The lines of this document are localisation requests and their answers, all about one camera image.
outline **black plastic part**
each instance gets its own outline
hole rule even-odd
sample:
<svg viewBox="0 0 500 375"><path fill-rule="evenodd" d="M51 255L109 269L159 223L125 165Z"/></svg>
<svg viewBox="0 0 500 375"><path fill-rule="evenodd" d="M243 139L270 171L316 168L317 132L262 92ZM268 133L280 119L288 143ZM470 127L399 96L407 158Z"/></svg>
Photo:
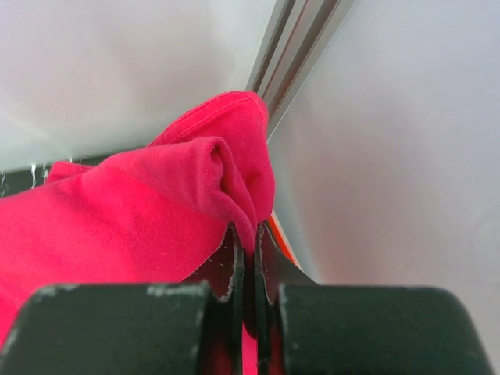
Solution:
<svg viewBox="0 0 500 375"><path fill-rule="evenodd" d="M493 374L446 291L287 285L279 299L287 374Z"/></svg>
<svg viewBox="0 0 500 375"><path fill-rule="evenodd" d="M259 374L284 373L280 314L273 305L278 288L282 283L316 283L283 255L267 226L259 226L254 257L258 371Z"/></svg>

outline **fabric fold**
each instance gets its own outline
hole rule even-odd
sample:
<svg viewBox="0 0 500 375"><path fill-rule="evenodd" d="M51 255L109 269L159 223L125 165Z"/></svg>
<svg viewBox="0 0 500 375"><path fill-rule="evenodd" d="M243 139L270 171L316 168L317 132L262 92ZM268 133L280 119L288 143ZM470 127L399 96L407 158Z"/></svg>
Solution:
<svg viewBox="0 0 500 375"><path fill-rule="evenodd" d="M143 149L58 162L43 186L1 199L0 341L42 285L179 282L228 223L250 256L273 208L266 125L256 94L222 94Z"/></svg>

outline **white surface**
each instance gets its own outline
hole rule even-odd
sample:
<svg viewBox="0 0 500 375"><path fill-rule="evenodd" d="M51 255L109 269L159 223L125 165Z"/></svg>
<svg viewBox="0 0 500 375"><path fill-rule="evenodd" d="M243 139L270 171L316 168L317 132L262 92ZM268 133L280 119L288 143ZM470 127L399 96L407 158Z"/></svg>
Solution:
<svg viewBox="0 0 500 375"><path fill-rule="evenodd" d="M0 170L141 146L244 89L274 2L0 2Z"/></svg>
<svg viewBox="0 0 500 375"><path fill-rule="evenodd" d="M453 291L500 370L498 20L494 1L357 1L270 152L310 274Z"/></svg>

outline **red fabric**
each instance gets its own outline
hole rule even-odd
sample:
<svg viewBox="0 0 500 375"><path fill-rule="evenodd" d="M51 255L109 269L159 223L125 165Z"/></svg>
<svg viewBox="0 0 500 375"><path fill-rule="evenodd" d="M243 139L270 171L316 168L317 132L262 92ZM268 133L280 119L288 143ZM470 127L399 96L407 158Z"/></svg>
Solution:
<svg viewBox="0 0 500 375"><path fill-rule="evenodd" d="M96 167L58 162L45 185L0 200L0 341L42 285L182 281L229 222L252 252L273 207L266 124L257 95L222 94L146 148Z"/></svg>

